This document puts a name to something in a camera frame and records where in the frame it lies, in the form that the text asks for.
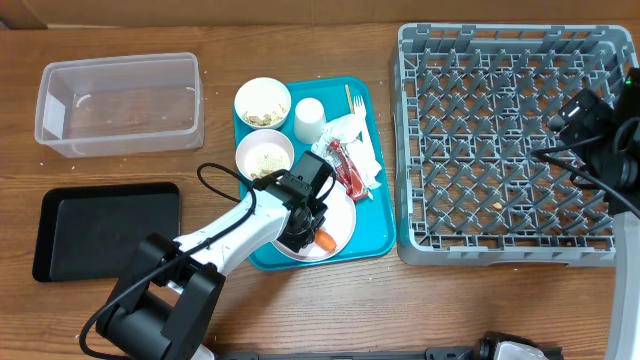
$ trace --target gray plastic crate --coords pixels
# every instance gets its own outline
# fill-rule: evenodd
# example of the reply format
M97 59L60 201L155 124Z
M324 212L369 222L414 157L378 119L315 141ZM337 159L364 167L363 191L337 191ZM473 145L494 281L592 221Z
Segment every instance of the gray plastic crate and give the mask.
M613 266L604 193L529 152L561 143L546 123L580 90L612 105L631 66L619 26L402 26L391 60L400 258Z

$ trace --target plastic fork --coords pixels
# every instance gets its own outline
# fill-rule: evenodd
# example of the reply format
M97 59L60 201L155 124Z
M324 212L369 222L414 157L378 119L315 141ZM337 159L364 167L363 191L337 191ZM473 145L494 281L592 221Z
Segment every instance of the plastic fork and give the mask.
M364 99L362 96L357 95L353 97L353 112L357 117L362 119L362 143L367 149L367 155L375 159L376 154L373 151L373 144L371 143L371 136L369 135L369 128L367 127L367 108L364 105Z

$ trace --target teal tray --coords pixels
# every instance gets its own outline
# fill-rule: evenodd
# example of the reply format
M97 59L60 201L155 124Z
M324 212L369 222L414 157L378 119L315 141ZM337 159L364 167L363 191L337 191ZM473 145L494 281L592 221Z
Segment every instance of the teal tray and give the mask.
M391 206L391 194L389 193L389 183L385 173L384 158L380 149L380 138L376 127L373 107L369 89L362 81L353 77L342 77L334 79L322 79L287 84L291 92L291 111L285 120L285 124L280 131L285 134L293 144L295 150L295 162L305 150L310 150L311 145L303 144L296 139L293 134L294 111L298 101L313 97L322 103L327 117L327 121L337 119L349 113L349 104L345 93L345 84L349 84L351 96L362 95L367 107L367 126L376 159L382 165L382 171L376 177L382 184L372 191L374 200L363 199L356 203L356 229L351 241L337 255L330 259L315 263L303 263L292 260L283 255L273 244L269 243L256 250L249 260L258 269L264 271L277 271L321 264L330 264L348 260L358 260L374 256L381 256L389 252L396 241L396 226L393 218L393 208ZM247 136L252 129L247 126L233 112L234 130L236 135L236 147L240 141ZM244 197L247 189L240 185L240 195Z

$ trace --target wooden table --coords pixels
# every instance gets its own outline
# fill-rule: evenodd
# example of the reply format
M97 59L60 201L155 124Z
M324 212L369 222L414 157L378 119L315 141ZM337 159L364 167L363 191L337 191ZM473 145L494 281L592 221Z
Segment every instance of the wooden table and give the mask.
M42 196L60 186L172 181L182 193L182 231L209 223L232 204L200 185L195 169L205 161L234 166L231 107L246 80L362 79L393 186L388 60L399 25L0 32L0 359L85 358L76 335L114 284L33 280ZM640 21L621 25L640 39ZM67 159L35 142L37 90L48 63L179 51L194 53L200 64L202 149ZM235 182L225 181L223 191L237 194ZM279 273L245 262L225 285L205 344L269 353L419 351L470 345L493 329L559 344L567 359L602 359L614 273L553 265L415 267L395 249L382 258ZM176 299L167 289L156 292ZM117 350L96 334L89 343Z

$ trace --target transparent container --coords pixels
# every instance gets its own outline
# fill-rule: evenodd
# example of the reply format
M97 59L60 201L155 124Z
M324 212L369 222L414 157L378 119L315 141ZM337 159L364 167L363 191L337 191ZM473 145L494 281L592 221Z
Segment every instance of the transparent container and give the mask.
M204 142L203 99L191 53L51 63L35 138L66 157L195 149Z

